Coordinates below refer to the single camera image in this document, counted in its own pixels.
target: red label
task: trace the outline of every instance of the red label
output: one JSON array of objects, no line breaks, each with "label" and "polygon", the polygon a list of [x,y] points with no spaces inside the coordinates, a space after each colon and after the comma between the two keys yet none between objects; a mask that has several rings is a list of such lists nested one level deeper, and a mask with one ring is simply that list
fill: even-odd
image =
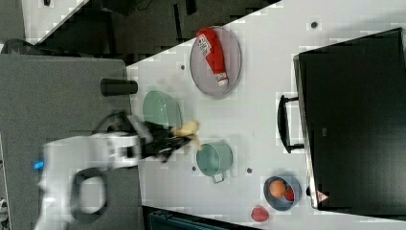
[{"label": "red label", "polygon": [[319,198],[319,203],[325,201],[326,199],[328,199],[328,196],[323,194],[320,191],[317,191],[317,197]]}]

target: sticker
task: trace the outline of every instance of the sticker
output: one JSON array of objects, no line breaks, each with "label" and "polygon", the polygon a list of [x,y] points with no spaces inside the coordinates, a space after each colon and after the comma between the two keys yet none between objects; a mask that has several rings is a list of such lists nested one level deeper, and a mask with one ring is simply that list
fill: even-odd
[{"label": "sticker", "polygon": [[210,53],[210,49],[212,48],[212,45],[210,44],[209,40],[207,37],[202,34],[198,37],[198,43],[199,43],[199,48],[203,52],[203,56],[206,57]]},{"label": "sticker", "polygon": [[320,191],[317,191],[317,197],[319,198],[319,203],[325,201],[326,199],[328,199],[328,196],[323,194]]}]

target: dark floor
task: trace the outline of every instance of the dark floor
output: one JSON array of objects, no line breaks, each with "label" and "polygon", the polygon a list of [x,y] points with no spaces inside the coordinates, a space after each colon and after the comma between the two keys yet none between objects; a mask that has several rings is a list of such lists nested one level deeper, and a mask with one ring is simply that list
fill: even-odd
[{"label": "dark floor", "polygon": [[131,64],[279,1],[93,0],[38,45]]}]

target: mug handle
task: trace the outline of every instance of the mug handle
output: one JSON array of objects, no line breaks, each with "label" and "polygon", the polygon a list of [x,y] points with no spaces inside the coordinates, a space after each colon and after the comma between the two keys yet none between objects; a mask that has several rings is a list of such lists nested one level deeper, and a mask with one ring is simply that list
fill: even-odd
[{"label": "mug handle", "polygon": [[[217,176],[218,176],[218,175],[221,175],[221,180],[217,180]],[[212,179],[213,179],[213,183],[214,183],[214,184],[218,184],[218,183],[224,181],[224,172],[212,176]]]}]

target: black cylinder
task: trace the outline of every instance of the black cylinder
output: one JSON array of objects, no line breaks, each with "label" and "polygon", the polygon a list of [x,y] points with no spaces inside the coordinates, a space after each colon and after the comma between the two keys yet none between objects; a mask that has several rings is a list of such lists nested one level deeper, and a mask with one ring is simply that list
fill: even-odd
[{"label": "black cylinder", "polygon": [[101,94],[105,97],[136,94],[138,84],[135,80],[101,80]]}]

